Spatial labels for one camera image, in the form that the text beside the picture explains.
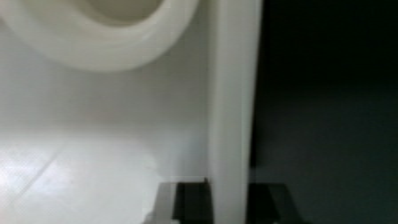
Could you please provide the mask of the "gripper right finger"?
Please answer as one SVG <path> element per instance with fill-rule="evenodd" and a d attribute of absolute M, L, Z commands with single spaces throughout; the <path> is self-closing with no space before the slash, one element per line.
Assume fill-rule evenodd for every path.
<path fill-rule="evenodd" d="M 281 183 L 249 185 L 248 224 L 312 224 L 303 218 L 288 187 Z"/>

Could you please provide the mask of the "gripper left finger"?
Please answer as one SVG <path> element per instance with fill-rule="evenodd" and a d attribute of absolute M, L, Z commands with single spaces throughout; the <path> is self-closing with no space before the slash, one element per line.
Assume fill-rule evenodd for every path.
<path fill-rule="evenodd" d="M 212 189 L 207 181 L 160 184 L 144 224 L 214 224 Z"/>

